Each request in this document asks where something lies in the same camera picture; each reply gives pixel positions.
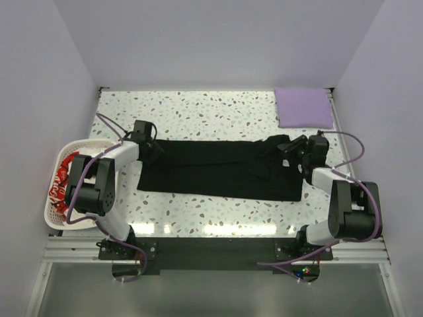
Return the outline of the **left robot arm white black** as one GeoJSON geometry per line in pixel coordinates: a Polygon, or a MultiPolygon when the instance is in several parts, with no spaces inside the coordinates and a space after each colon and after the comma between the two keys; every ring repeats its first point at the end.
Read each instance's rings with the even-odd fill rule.
{"type": "Polygon", "coordinates": [[[152,122],[137,120],[117,144],[96,155],[75,156],[67,177],[65,222],[74,225],[92,221],[103,233],[96,243],[99,258],[147,261],[147,254],[137,244],[131,225],[116,210],[116,173],[125,165],[141,161],[148,165],[164,153],[157,142],[157,128],[152,122]]]}

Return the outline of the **aluminium frame rail front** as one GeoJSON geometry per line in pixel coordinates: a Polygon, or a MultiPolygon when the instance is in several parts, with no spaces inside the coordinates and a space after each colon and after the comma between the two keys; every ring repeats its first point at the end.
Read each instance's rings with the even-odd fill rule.
{"type": "MultiPolygon", "coordinates": [[[[50,263],[133,263],[134,251],[99,237],[50,237],[42,255],[50,263]]],[[[364,243],[341,242],[331,247],[303,246],[294,250],[293,238],[138,238],[150,262],[171,258],[177,262],[328,262],[330,264],[387,264],[390,262],[382,239],[364,243]]]]}

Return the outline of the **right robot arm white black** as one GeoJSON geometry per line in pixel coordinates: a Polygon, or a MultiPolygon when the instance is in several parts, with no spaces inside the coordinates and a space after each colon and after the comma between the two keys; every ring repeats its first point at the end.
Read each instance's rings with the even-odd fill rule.
{"type": "Polygon", "coordinates": [[[301,167],[303,179],[329,195],[328,217],[304,225],[295,238],[275,243],[276,256],[310,259],[318,251],[329,252],[336,242],[367,242],[382,235],[379,189],[374,182],[361,182],[326,164],[329,141],[325,132],[304,135],[280,145],[282,157],[301,167]]]}

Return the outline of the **folded purple t shirt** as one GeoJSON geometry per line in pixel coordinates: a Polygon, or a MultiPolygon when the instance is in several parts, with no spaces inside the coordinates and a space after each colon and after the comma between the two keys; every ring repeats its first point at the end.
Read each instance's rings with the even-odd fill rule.
{"type": "Polygon", "coordinates": [[[281,128],[333,128],[331,104],[323,88],[275,88],[281,128]]]}

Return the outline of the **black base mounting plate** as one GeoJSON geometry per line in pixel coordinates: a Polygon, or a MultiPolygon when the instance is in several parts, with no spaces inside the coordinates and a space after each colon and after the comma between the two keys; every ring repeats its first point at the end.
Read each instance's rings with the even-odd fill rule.
{"type": "Polygon", "coordinates": [[[115,278],[159,275],[165,270],[262,271],[262,263],[281,263],[301,279],[316,280],[319,262],[331,261],[332,250],[305,258],[278,259],[275,243],[286,238],[136,238],[147,254],[147,261],[100,259],[112,262],[115,278]]]}

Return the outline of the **aluminium frame rail right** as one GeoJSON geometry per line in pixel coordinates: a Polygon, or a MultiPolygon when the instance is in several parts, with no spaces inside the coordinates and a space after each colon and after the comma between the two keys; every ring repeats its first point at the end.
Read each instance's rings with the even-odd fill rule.
{"type": "MultiPolygon", "coordinates": [[[[331,89],[326,89],[325,90],[326,94],[327,94],[327,98],[328,101],[330,102],[330,107],[331,107],[331,111],[332,111],[332,117],[334,120],[334,130],[335,130],[335,134],[338,135],[338,141],[340,143],[340,148],[342,150],[342,155],[343,155],[343,161],[340,163],[341,167],[345,167],[347,172],[351,172],[352,173],[352,177],[354,178],[354,171],[351,165],[351,162],[355,161],[355,159],[350,157],[350,154],[348,152],[348,148],[346,146],[346,142],[345,142],[345,136],[348,136],[348,134],[345,132],[342,132],[342,127],[340,125],[340,121],[338,119],[338,115],[336,113],[336,108],[335,108],[335,104],[334,104],[334,98],[332,96],[332,90],[331,89]]],[[[328,223],[329,225],[335,225],[338,221],[340,221],[340,225],[344,225],[344,213],[342,208],[346,207],[347,208],[347,213],[346,215],[351,215],[351,213],[348,213],[349,211],[352,211],[352,207],[349,206],[349,203],[351,203],[352,201],[350,200],[350,188],[349,186],[347,186],[346,184],[342,185],[340,182],[334,182],[333,183],[334,187],[331,189],[332,193],[330,196],[330,207],[329,207],[329,214],[328,214],[328,223]],[[342,194],[346,194],[347,195],[347,201],[346,203],[342,203],[341,202],[341,197],[338,196],[339,191],[342,194]]]]}

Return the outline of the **black t shirt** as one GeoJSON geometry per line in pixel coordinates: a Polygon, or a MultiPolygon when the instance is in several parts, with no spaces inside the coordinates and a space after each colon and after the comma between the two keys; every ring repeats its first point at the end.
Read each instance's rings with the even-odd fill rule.
{"type": "Polygon", "coordinates": [[[259,141],[160,140],[164,153],[144,164],[137,189],[267,201],[300,201],[303,180],[283,164],[287,135],[259,141]]]}

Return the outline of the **aluminium frame rail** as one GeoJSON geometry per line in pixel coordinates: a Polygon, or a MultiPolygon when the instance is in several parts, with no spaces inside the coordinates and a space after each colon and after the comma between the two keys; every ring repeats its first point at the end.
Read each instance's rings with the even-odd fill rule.
{"type": "MultiPolygon", "coordinates": [[[[345,132],[342,132],[342,127],[340,125],[340,121],[338,119],[338,115],[336,113],[336,108],[335,108],[335,104],[334,104],[334,98],[332,96],[332,90],[331,89],[326,89],[325,90],[326,94],[327,94],[327,98],[328,101],[330,102],[330,107],[331,107],[331,111],[332,111],[332,117],[334,120],[334,130],[335,130],[335,134],[338,135],[338,141],[340,143],[340,148],[342,150],[342,155],[343,155],[343,161],[340,163],[341,167],[345,167],[347,172],[351,172],[352,173],[352,177],[354,178],[354,171],[351,165],[351,162],[355,161],[355,159],[350,157],[350,154],[348,152],[348,148],[346,146],[346,142],[345,142],[345,136],[348,136],[348,134],[345,132]]],[[[340,225],[344,225],[344,213],[342,208],[346,207],[347,208],[347,213],[346,215],[351,215],[351,213],[348,213],[349,211],[352,211],[352,207],[349,206],[349,203],[351,203],[352,201],[350,200],[350,188],[349,186],[347,186],[346,184],[342,185],[340,182],[334,182],[333,183],[334,187],[331,189],[332,193],[330,196],[330,207],[329,207],[329,214],[328,214],[328,223],[329,225],[335,225],[338,221],[340,221],[340,225]],[[347,201],[346,203],[342,203],[341,202],[341,197],[338,196],[339,191],[342,194],[346,194],[347,195],[347,201]]]]}
{"type": "MultiPolygon", "coordinates": [[[[50,237],[42,255],[50,263],[133,263],[134,251],[99,237],[50,237]]],[[[294,250],[293,238],[138,238],[150,262],[171,258],[177,262],[328,262],[330,264],[387,264],[390,262],[382,239],[364,243],[341,242],[331,247],[303,246],[294,250]]]]}

